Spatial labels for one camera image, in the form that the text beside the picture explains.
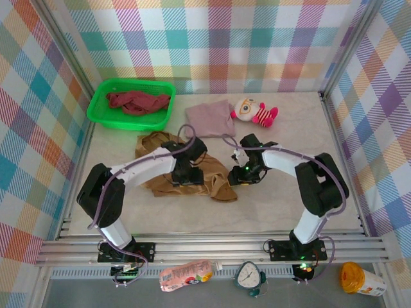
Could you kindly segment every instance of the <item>pink striped toy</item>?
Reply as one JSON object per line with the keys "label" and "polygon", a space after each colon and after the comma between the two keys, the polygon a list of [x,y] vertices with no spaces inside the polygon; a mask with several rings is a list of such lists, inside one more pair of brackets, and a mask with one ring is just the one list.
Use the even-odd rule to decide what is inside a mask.
{"label": "pink striped toy", "polygon": [[257,103],[252,98],[239,101],[231,112],[231,117],[242,121],[252,121],[262,127],[270,127],[278,115],[278,108],[265,109],[264,103]]}

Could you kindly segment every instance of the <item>tan fabric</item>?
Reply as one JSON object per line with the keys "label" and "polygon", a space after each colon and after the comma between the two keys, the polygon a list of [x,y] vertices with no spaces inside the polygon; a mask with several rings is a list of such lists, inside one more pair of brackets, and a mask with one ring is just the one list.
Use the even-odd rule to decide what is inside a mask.
{"label": "tan fabric", "polygon": [[[147,136],[139,136],[136,146],[136,158],[151,153],[163,142],[170,140],[177,142],[177,136],[166,132],[153,132]],[[169,182],[171,175],[168,174],[157,176],[142,186],[151,189],[156,197],[181,194],[209,194],[216,201],[233,202],[237,200],[237,194],[231,189],[227,181],[229,172],[221,162],[206,154],[198,166],[204,173],[204,185],[173,187]]]}

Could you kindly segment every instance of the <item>plastic basket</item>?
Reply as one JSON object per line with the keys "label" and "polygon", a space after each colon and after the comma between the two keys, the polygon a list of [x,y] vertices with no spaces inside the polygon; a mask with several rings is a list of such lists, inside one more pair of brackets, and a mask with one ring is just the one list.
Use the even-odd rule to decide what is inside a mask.
{"label": "plastic basket", "polygon": [[[143,91],[152,95],[171,96],[167,110],[152,114],[130,115],[121,108],[110,108],[106,95],[111,92]],[[103,81],[97,88],[87,109],[87,117],[108,128],[118,130],[163,130],[171,116],[175,97],[175,87],[165,81],[113,78]]]}

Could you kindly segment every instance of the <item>red cloth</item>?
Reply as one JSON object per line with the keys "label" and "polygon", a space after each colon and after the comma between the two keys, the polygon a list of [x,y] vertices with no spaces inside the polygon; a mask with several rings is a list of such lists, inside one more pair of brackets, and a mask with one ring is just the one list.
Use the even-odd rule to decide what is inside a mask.
{"label": "red cloth", "polygon": [[106,98],[109,100],[110,108],[121,107],[125,114],[134,116],[152,114],[161,108],[167,109],[170,103],[170,95],[154,96],[141,91],[108,93]]}

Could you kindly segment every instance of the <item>gray floor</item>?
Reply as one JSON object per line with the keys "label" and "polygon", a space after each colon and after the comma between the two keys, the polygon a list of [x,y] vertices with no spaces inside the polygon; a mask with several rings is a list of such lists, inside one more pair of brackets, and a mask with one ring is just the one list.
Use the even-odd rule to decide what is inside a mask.
{"label": "gray floor", "polygon": [[[362,266],[371,271],[366,264]],[[142,279],[127,288],[115,288],[111,280],[51,280],[43,308],[385,307],[382,297],[345,294],[338,282],[339,268],[330,267],[308,286],[291,279],[269,279],[268,293],[260,298],[251,298],[232,281],[219,279],[170,293],[160,290],[157,279]]]}

